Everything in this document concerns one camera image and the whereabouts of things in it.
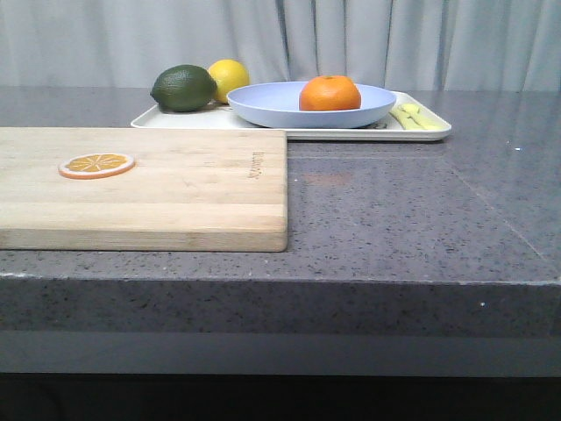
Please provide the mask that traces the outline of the light blue plate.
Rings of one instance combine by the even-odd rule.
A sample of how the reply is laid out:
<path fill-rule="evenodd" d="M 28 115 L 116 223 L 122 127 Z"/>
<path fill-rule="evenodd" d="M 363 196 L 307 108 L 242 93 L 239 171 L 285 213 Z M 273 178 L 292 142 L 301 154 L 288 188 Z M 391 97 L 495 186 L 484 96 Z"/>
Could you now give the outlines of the light blue plate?
<path fill-rule="evenodd" d="M 230 107 L 249 123 L 281 129 L 352 129 L 385 117 L 394 107 L 396 94 L 370 85 L 357 86 L 361 105 L 345 111 L 302 111 L 299 96 L 304 82 L 270 82 L 234 89 Z"/>

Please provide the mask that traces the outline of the whole orange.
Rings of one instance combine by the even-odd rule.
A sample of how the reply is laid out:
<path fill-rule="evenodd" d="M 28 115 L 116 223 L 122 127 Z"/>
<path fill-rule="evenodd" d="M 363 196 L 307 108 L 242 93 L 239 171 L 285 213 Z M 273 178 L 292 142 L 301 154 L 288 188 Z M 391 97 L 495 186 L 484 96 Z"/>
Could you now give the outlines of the whole orange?
<path fill-rule="evenodd" d="M 359 109 L 362 96 L 354 81 L 344 75 L 321 75 L 307 82 L 299 95 L 300 111 Z"/>

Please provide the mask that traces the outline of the white rectangular tray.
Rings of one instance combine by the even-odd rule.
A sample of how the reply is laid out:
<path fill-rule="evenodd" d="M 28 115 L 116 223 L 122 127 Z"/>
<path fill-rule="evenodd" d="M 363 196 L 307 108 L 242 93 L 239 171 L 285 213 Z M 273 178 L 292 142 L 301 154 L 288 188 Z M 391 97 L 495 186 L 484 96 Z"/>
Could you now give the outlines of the white rectangular tray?
<path fill-rule="evenodd" d="M 415 104 L 419 114 L 431 120 L 437 127 L 428 129 L 404 129 L 399 121 L 388 114 L 378 122 L 367 127 L 354 129 L 295 129 L 288 128 L 285 133 L 290 141 L 397 141 L 432 142 L 444 139 L 451 133 L 451 124 L 434 111 L 414 99 L 411 95 L 397 91 L 395 107 Z M 200 111 L 188 113 L 165 113 L 154 105 L 131 121 L 134 128 L 181 128 L 181 129 L 223 129 L 257 130 L 253 125 L 234 113 L 228 105 L 210 104 Z"/>

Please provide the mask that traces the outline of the yellow-green utensil on tray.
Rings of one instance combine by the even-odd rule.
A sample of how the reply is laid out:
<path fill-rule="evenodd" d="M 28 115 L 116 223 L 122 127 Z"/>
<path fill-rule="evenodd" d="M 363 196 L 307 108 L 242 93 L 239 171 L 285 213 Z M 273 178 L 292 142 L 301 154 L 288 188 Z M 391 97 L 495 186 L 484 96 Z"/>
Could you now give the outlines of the yellow-green utensil on tray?
<path fill-rule="evenodd" d="M 421 108 L 415 103 L 403 103 L 394 107 L 390 115 L 397 120 L 405 130 L 441 130 L 437 122 L 421 114 Z"/>

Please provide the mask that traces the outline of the wooden cutting board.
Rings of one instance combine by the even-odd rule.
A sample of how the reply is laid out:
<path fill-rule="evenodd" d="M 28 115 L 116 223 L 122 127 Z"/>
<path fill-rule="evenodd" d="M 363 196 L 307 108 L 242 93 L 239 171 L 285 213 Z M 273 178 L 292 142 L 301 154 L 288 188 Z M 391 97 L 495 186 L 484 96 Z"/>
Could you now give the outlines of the wooden cutting board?
<path fill-rule="evenodd" d="M 75 180 L 90 153 L 136 160 Z M 287 140 L 266 129 L 4 127 L 1 246 L 39 250 L 280 252 L 288 243 Z"/>

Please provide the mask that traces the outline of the yellow lemon right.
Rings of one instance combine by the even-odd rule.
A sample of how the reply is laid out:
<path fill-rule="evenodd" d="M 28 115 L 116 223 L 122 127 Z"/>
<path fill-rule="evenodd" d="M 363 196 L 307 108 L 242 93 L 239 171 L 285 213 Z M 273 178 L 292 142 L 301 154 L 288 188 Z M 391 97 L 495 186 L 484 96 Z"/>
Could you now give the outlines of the yellow lemon right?
<path fill-rule="evenodd" d="M 216 61 L 208 68 L 208 72 L 217 85 L 214 99 L 219 103 L 228 103 L 227 95 L 232 90 L 250 84 L 246 67 L 233 59 Z"/>

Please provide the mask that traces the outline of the green lime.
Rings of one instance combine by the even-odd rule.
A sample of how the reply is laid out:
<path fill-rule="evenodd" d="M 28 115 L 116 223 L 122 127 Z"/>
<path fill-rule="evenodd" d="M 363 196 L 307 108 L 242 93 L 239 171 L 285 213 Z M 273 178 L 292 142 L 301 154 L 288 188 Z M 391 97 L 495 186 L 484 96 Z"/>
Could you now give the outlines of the green lime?
<path fill-rule="evenodd" d="M 163 71 L 150 95 L 164 110 L 191 112 L 206 106 L 216 91 L 217 84 L 205 68 L 183 64 Z"/>

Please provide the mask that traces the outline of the orange slice toy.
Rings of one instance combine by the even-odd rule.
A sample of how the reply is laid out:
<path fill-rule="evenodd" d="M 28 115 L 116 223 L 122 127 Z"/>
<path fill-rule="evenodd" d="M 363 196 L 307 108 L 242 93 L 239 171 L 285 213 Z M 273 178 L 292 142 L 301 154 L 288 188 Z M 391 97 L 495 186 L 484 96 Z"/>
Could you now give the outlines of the orange slice toy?
<path fill-rule="evenodd" d="M 136 160 L 124 153 L 90 153 L 62 162 L 58 173 L 69 179 L 93 180 L 121 175 L 135 164 Z"/>

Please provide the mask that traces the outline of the grey-white curtain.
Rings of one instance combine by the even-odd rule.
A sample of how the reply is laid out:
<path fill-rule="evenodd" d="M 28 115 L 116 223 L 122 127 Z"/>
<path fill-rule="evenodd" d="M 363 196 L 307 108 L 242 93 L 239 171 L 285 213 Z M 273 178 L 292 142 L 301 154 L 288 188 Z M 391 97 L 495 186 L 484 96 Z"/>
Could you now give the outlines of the grey-white curtain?
<path fill-rule="evenodd" d="M 4 1 L 6 86 L 146 88 L 166 68 L 405 90 L 560 88 L 557 1 Z"/>

